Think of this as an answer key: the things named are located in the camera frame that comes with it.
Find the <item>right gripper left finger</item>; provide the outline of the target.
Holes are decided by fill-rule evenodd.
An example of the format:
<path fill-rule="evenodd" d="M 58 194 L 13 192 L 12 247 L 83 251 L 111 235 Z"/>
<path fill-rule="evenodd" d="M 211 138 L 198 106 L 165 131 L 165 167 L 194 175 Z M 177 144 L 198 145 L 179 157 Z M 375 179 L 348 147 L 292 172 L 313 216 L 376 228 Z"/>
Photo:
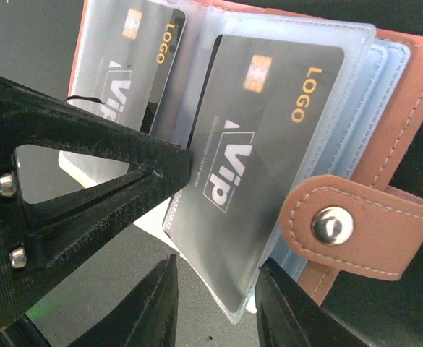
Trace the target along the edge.
<path fill-rule="evenodd" d="M 72 346 L 175 346 L 176 256 L 161 260 L 100 322 Z"/>

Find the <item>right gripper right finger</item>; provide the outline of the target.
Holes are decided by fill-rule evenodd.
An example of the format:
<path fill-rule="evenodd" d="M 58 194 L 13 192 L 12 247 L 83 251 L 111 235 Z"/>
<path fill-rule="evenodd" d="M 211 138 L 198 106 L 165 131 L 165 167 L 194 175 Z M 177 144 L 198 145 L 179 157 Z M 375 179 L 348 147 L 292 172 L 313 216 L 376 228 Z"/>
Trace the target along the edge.
<path fill-rule="evenodd" d="M 269 258 L 255 286 L 261 346 L 365 346 Z"/>

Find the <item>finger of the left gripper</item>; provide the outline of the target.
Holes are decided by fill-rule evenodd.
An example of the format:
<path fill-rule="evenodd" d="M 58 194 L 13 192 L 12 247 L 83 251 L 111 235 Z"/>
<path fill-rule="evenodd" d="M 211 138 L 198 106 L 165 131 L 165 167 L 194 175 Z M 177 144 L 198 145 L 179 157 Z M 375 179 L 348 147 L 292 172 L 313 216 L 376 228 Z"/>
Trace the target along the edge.
<path fill-rule="evenodd" d="M 188 182 L 187 169 L 137 169 L 39 204 L 0 197 L 0 329 Z"/>
<path fill-rule="evenodd" d="M 15 150 L 36 145 L 118 160 L 132 170 L 38 204 L 23 202 Z M 120 231 L 190 179 L 183 148 L 0 77 L 0 231 Z"/>

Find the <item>pink card holder wallet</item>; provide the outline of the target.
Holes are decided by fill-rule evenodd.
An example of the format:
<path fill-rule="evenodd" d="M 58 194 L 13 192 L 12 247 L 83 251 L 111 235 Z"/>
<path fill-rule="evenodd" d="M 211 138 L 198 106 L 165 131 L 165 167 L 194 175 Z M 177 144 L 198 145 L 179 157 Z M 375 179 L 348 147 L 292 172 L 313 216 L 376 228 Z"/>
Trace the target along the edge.
<path fill-rule="evenodd" d="M 69 84 L 72 104 L 102 119 L 103 49 L 114 2 L 84 2 Z M 423 121 L 423 36 L 230 1 L 152 2 L 181 9 L 186 24 L 148 134 L 188 151 L 219 35 L 337 46 L 345 53 L 243 307 L 230 314 L 192 267 L 228 319 L 237 323 L 245 311 L 257 312 L 255 286 L 269 258 L 318 306 L 340 272 L 399 280 L 423 242 L 423 199 L 390 185 Z M 183 188 L 134 224 L 190 264 L 163 227 Z"/>

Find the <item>black vip credit card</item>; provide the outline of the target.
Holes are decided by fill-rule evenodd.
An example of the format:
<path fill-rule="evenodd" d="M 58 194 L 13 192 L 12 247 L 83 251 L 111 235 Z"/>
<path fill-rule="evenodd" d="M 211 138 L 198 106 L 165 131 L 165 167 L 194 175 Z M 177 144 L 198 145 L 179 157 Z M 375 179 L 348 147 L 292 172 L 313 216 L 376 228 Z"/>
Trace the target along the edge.
<path fill-rule="evenodd" d="M 164 229 L 236 314 L 345 59 L 337 46 L 219 35 Z"/>

